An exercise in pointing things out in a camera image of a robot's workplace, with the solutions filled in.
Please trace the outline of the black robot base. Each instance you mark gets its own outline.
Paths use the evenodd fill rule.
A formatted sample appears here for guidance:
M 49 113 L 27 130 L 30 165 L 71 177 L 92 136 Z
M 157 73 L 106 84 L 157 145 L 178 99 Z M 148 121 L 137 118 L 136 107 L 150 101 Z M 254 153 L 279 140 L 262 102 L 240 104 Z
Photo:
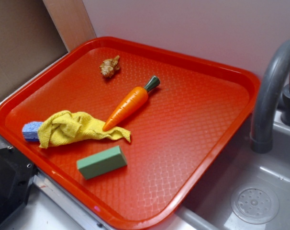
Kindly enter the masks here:
M 0 228 L 28 203 L 35 164 L 13 146 L 0 149 Z

